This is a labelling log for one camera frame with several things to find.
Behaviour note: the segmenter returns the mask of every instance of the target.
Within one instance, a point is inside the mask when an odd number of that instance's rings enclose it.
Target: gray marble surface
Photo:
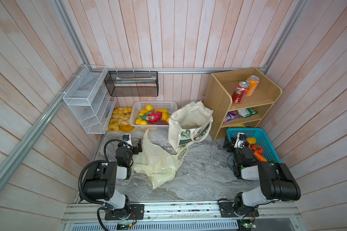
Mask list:
[[[110,139],[121,139],[123,132],[107,132],[98,160],[104,160],[103,147]],[[132,145],[135,146],[144,131],[131,132]],[[167,140],[168,131],[149,131],[152,143],[161,146],[170,154],[176,154]],[[116,190],[127,195],[130,201],[167,201],[167,200],[218,200],[234,199],[238,192],[245,192],[259,186],[259,181],[238,180],[227,165],[230,153],[223,148],[223,139],[213,142],[208,136],[198,144],[189,147],[183,164],[176,176],[153,190],[152,183],[142,173],[132,171],[128,180],[116,181]],[[116,161],[117,142],[111,142],[106,148],[109,160]]]

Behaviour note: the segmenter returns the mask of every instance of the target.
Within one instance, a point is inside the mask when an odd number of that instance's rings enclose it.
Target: wooden shelf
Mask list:
[[[233,119],[232,121],[229,121],[227,123],[223,123],[221,127],[229,127],[231,125],[237,124],[237,123],[247,123],[247,122],[252,122],[252,121],[258,121],[262,119],[262,115],[260,114],[255,114],[247,118],[236,118]]]
[[[259,86],[253,95],[245,97],[241,104],[233,104],[232,95],[236,85],[240,81],[246,80],[250,75],[256,75],[260,78]],[[204,105],[213,110],[213,123],[209,132],[212,139],[225,137],[227,127],[237,123],[257,127],[281,93],[282,89],[256,68],[212,73],[204,99]],[[253,108],[258,114],[223,123],[228,112],[244,108]]]
[[[222,86],[227,90],[229,95],[232,96],[238,82],[239,81],[222,83]],[[231,112],[231,111],[239,110],[243,108],[251,108],[251,107],[256,107],[256,106],[261,106],[266,104],[272,104],[273,102],[275,102],[275,99],[271,98],[268,94],[263,92],[263,90],[259,90],[256,88],[252,96],[244,97],[243,102],[241,104],[232,103],[228,111]]]

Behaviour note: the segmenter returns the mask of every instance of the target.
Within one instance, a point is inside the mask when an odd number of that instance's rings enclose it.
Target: purple snack bag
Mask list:
[[[228,112],[225,117],[225,121],[223,123],[227,123],[236,118],[240,118],[240,116],[238,115],[238,113],[236,113],[236,111]]]

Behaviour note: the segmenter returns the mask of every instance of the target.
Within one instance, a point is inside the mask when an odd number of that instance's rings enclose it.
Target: dragon fruit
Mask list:
[[[161,117],[162,113],[157,111],[148,112],[143,116],[139,116],[139,118],[146,120],[148,123],[157,123]]]

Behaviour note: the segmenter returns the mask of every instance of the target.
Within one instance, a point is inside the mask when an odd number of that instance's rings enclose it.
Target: wooden wall panel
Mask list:
[[[311,1],[267,75],[284,90],[259,126],[301,188],[307,228],[347,230],[347,1]]]
[[[0,165],[80,65],[50,1],[0,0]],[[0,230],[58,229],[96,142],[62,107],[1,192]]]
[[[116,68],[262,67],[297,2],[64,0],[91,64]],[[166,74],[158,97],[117,97],[118,105],[173,100],[180,107],[203,100],[207,81]]]

